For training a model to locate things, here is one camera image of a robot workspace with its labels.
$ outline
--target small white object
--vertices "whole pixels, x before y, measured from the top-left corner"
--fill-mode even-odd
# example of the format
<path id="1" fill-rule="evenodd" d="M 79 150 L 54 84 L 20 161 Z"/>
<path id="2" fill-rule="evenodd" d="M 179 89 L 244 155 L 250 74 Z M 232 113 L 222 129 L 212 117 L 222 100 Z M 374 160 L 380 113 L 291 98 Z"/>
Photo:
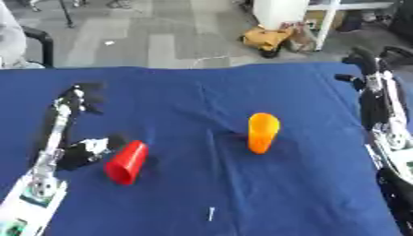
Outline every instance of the small white object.
<path id="1" fill-rule="evenodd" d="M 214 207 L 210 207 L 209 208 L 209 215 L 208 215 L 208 221 L 211 222 L 212 219 L 214 218 L 214 213 L 215 213 L 215 208 Z"/>
<path id="2" fill-rule="evenodd" d="M 106 41 L 106 42 L 105 42 L 105 45 L 106 45 L 106 46 L 114 45 L 114 41 Z"/>

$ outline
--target table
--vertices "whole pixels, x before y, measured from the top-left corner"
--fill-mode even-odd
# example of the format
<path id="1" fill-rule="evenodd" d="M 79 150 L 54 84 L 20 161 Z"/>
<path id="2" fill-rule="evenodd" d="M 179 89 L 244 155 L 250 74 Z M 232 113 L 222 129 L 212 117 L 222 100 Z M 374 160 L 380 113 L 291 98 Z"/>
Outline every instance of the table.
<path id="1" fill-rule="evenodd" d="M 307 10 L 326 10 L 327 13 L 324 17 L 323 24 L 320 32 L 317 35 L 316 51 L 323 49 L 325 40 L 333 24 L 336 12 L 338 10 L 364 10 L 364 9 L 386 9 L 395 3 L 395 0 L 356 0 L 351 3 L 344 3 L 343 0 L 324 0 L 321 4 L 309 5 Z"/>
<path id="2" fill-rule="evenodd" d="M 73 139 L 123 132 L 148 143 L 148 160 L 131 186 L 104 175 L 109 158 L 59 173 L 69 192 L 49 235 L 399 235 L 363 146 L 357 94 L 333 79 L 357 72 L 337 63 L 0 71 L 0 197 L 26 170 L 45 107 L 74 82 L 105 81 L 105 114 L 80 117 Z M 282 124 L 261 156 L 245 145 L 254 112 Z"/>

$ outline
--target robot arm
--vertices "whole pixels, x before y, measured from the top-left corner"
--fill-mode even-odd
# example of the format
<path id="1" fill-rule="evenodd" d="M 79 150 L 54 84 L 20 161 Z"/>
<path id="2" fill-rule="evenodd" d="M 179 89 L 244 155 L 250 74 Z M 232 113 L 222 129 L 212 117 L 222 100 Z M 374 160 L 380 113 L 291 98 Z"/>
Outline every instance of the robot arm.
<path id="1" fill-rule="evenodd" d="M 67 183 L 55 177 L 101 159 L 124 144 L 118 136 L 68 144 L 71 125 L 82 112 L 101 114 L 90 92 L 99 84 L 75 84 L 48 108 L 41 138 L 23 175 L 0 205 L 0 236 L 41 236 L 66 195 Z"/>
<path id="2" fill-rule="evenodd" d="M 362 77 L 336 75 L 360 94 L 361 123 L 370 134 L 368 145 L 378 169 L 389 168 L 404 182 L 413 184 L 413 142 L 405 93 L 390 66 L 363 48 L 354 48 L 343 63 L 356 65 Z"/>

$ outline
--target gray carpet floor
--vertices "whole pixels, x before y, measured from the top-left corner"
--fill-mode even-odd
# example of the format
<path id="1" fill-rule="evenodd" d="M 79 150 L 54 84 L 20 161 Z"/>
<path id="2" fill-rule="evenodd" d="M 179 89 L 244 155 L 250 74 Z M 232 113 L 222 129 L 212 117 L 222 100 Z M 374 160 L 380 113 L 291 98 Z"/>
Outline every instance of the gray carpet floor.
<path id="1" fill-rule="evenodd" d="M 56 66 L 138 65 L 155 68 L 216 68 L 255 63 L 337 61 L 354 45 L 379 52 L 384 45 L 403 44 L 386 30 L 367 27 L 335 33 L 317 53 L 283 50 L 276 59 L 261 58 L 237 38 L 254 21 L 231 0 L 133 0 L 132 9 L 109 9 L 103 0 L 69 7 L 76 22 L 65 26 L 57 0 L 38 3 L 32 12 L 7 0 L 22 25 L 48 31 L 55 40 Z M 28 57 L 36 59 L 40 46 L 29 42 Z"/>

